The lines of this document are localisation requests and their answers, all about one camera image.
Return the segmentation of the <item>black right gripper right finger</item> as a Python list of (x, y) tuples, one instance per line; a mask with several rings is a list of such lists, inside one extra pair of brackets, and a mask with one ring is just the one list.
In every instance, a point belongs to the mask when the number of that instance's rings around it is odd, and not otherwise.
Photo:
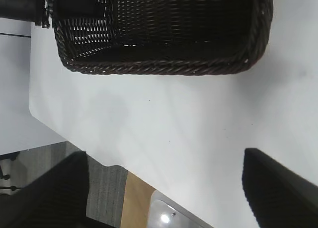
[(318, 187), (259, 149), (244, 151), (242, 187), (261, 228), (318, 226)]

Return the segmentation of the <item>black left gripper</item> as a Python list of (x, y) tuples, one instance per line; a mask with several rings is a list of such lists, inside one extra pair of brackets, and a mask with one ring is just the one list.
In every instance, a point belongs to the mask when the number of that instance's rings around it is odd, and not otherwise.
[(96, 0), (0, 0), (1, 18), (33, 22), (49, 28), (49, 17), (54, 18), (103, 18), (107, 3)]

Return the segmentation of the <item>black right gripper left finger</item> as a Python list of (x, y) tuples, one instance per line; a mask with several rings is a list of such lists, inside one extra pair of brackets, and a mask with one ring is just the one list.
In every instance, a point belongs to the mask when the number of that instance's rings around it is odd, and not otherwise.
[(75, 228), (86, 216), (88, 158), (74, 152), (12, 195), (0, 197), (2, 228)]

